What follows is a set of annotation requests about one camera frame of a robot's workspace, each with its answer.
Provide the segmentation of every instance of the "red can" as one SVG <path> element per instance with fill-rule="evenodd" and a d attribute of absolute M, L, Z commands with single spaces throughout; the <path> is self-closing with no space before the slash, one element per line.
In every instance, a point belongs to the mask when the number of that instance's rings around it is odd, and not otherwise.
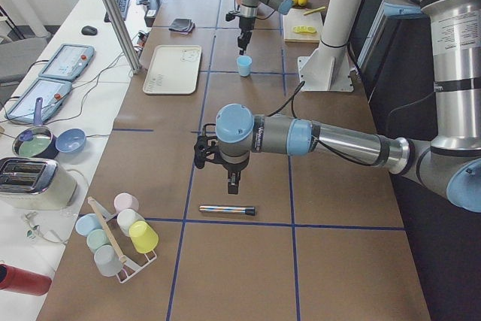
<path fill-rule="evenodd" d="M 52 279 L 13 266 L 0 265 L 0 289 L 40 296 L 48 292 Z"/>

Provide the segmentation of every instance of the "yellow cup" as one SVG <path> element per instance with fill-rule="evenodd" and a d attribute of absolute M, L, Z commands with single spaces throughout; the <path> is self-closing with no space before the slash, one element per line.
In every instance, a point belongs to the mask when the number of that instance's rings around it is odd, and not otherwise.
<path fill-rule="evenodd" d="M 149 253 L 159 243 L 159 236 L 145 221 L 137 221 L 130 226 L 130 239 L 139 253 Z"/>

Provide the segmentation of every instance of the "keyboard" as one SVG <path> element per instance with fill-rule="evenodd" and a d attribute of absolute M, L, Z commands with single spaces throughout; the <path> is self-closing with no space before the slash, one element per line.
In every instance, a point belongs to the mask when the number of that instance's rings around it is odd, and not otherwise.
<path fill-rule="evenodd" d="M 126 19 L 127 11 L 129 10 L 130 0 L 115 0 L 117 2 L 117 6 L 119 7 L 120 13 L 122 14 L 122 19 Z M 108 14 L 105 13 L 104 22 L 109 23 L 110 19 L 108 19 Z"/>

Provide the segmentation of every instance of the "blue bowl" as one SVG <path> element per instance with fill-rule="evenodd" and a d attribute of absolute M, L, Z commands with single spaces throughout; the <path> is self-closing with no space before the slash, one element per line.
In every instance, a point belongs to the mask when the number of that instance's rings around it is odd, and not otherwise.
<path fill-rule="evenodd" d="M 62 153 L 80 152 L 85 147 L 86 136 L 82 129 L 73 128 L 57 137 L 55 147 Z"/>

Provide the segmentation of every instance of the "gray chair seat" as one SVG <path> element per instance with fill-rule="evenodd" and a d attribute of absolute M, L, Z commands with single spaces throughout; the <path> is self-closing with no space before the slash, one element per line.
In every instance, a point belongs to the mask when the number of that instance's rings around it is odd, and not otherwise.
<path fill-rule="evenodd" d="M 21 81 L 46 46 L 43 38 L 0 44 L 0 83 Z"/>

